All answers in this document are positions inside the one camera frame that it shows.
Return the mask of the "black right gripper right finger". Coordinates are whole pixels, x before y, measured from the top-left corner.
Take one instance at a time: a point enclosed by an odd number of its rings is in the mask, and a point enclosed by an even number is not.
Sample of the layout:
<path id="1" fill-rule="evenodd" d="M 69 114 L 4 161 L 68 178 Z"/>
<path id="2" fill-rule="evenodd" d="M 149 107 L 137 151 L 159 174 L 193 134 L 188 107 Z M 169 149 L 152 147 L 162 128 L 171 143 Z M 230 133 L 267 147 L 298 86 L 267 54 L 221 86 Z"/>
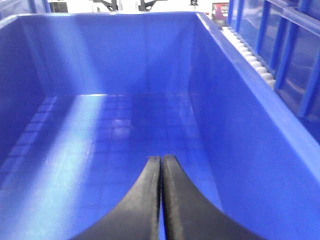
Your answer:
<path id="1" fill-rule="evenodd" d="M 166 239 L 261 239 L 212 204 L 190 180 L 174 155 L 165 155 L 161 168 Z"/>

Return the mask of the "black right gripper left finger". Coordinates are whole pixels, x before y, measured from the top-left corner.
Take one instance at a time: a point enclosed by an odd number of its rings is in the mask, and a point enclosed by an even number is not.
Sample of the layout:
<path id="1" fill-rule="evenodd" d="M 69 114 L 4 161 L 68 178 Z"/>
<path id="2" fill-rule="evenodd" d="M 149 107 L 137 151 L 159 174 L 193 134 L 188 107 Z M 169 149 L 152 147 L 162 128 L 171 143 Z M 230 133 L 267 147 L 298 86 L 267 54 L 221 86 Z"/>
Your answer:
<path id="1" fill-rule="evenodd" d="M 161 157 L 150 156 L 139 177 L 104 217 L 74 240 L 157 240 L 161 203 Z"/>

